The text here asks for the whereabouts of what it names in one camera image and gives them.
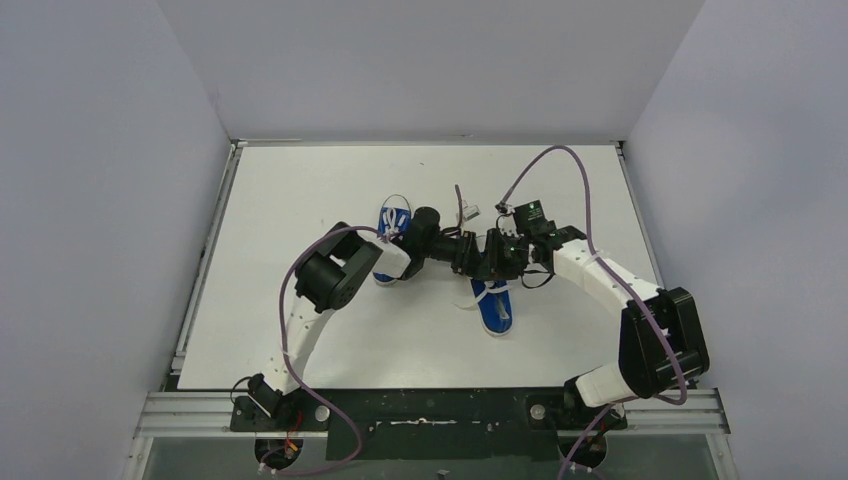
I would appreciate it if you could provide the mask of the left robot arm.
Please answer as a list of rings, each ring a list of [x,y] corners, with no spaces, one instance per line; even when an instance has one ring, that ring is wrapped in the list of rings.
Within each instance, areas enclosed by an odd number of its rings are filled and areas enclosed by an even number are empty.
[[[273,427],[295,416],[303,391],[328,406],[329,400],[307,386],[306,364],[329,319],[358,294],[365,280],[409,280],[426,260],[449,264],[461,275],[478,271],[483,255],[474,233],[461,225],[443,228],[438,211],[384,206],[374,227],[337,223],[314,241],[285,274],[282,292],[292,288],[292,306],[279,307],[280,354],[271,367],[249,377],[247,395],[260,418]]]

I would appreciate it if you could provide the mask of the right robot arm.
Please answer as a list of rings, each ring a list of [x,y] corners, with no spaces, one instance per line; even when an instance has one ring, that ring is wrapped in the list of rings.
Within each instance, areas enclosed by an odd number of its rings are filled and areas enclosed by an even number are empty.
[[[690,382],[711,366],[693,295],[627,270],[602,253],[589,232],[557,226],[538,201],[501,213],[514,227],[487,231],[485,279],[520,279],[537,265],[548,276],[580,288],[619,324],[615,359],[565,382],[562,411],[567,421],[585,427],[603,407],[636,399],[684,404]]]

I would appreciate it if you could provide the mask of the blue sneaker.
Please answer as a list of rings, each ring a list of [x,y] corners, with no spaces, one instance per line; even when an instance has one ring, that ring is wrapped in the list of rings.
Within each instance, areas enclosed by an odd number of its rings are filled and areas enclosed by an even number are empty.
[[[470,281],[474,296],[471,307],[480,314],[484,330],[491,336],[506,335],[513,326],[510,285],[506,281]]]
[[[408,221],[408,225],[407,225],[407,229],[408,229],[409,224],[410,224],[411,219],[412,219],[412,208],[410,206],[409,201],[407,200],[407,198],[405,196],[403,196],[401,194],[397,194],[397,193],[389,195],[384,200],[383,204],[380,207],[379,215],[378,215],[378,222],[379,222],[379,217],[380,217],[380,212],[381,212],[382,207],[399,207],[399,208],[404,208],[404,209],[409,210],[411,216],[410,216],[410,220]],[[382,287],[387,287],[387,286],[391,286],[392,284],[397,282],[398,278],[396,276],[386,274],[385,271],[382,270],[382,266],[384,264],[386,264],[387,262],[391,263],[393,260],[398,259],[400,249],[396,245],[396,242],[402,239],[402,236],[406,232],[406,230],[402,234],[400,234],[396,237],[393,237],[393,238],[384,237],[380,233],[380,231],[378,230],[379,235],[382,239],[382,241],[379,243],[379,246],[381,248],[387,247],[388,250],[380,258],[377,266],[375,267],[375,270],[373,271],[373,278],[374,278],[374,281],[376,282],[377,285],[382,286]]]

